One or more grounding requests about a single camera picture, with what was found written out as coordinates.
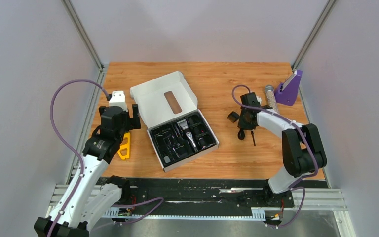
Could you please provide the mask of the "black cleaning brush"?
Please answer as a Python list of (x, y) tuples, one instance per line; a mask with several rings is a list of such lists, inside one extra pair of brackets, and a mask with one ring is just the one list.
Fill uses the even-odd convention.
[(251, 136), (252, 136), (253, 145), (256, 146), (255, 135), (254, 135), (253, 130), (251, 130)]

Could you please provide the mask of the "black clipper guard comb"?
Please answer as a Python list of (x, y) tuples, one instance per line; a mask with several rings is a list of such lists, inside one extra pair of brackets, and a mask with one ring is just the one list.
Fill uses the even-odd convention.
[(238, 122), (239, 119), (240, 119), (240, 115), (235, 112), (235, 111), (232, 111), (229, 115), (228, 115), (228, 120), (232, 123), (235, 123), (235, 122)]

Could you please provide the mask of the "black silver hair clipper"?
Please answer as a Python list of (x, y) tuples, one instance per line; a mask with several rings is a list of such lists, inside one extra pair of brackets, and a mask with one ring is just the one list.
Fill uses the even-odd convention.
[(190, 131), (188, 122), (183, 119), (177, 122), (177, 125), (180, 127), (180, 129), (183, 131), (183, 134), (186, 136), (186, 138), (189, 140), (189, 143), (193, 147), (194, 151), (197, 152), (198, 148), (194, 140), (194, 136), (192, 132)]

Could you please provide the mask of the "small clear oil bottle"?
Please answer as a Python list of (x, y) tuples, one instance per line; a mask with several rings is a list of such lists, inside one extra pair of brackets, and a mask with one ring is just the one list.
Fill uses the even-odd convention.
[(163, 159), (164, 159), (165, 163), (170, 163), (171, 162), (169, 156), (165, 156)]

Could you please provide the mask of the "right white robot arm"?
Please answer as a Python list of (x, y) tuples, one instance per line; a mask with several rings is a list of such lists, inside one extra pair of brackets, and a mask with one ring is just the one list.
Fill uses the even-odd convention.
[(273, 107), (262, 106), (255, 93), (241, 95), (236, 103), (241, 111), (236, 115), (238, 139), (245, 132), (264, 128), (281, 139), (283, 167), (268, 179), (268, 189), (262, 192), (263, 202), (275, 206), (285, 191), (291, 190), (303, 178), (315, 176), (327, 164), (327, 157), (316, 125), (290, 120)]

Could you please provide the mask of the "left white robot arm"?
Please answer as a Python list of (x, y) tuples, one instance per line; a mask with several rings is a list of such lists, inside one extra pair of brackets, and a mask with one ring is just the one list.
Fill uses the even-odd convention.
[(101, 106), (101, 124), (92, 132), (80, 156), (80, 168), (48, 217), (39, 217), (34, 230), (40, 237), (87, 237), (103, 214), (117, 202), (131, 199), (129, 180), (112, 176), (90, 198), (95, 184), (120, 149), (126, 132), (140, 129), (137, 104), (133, 115), (119, 106)]

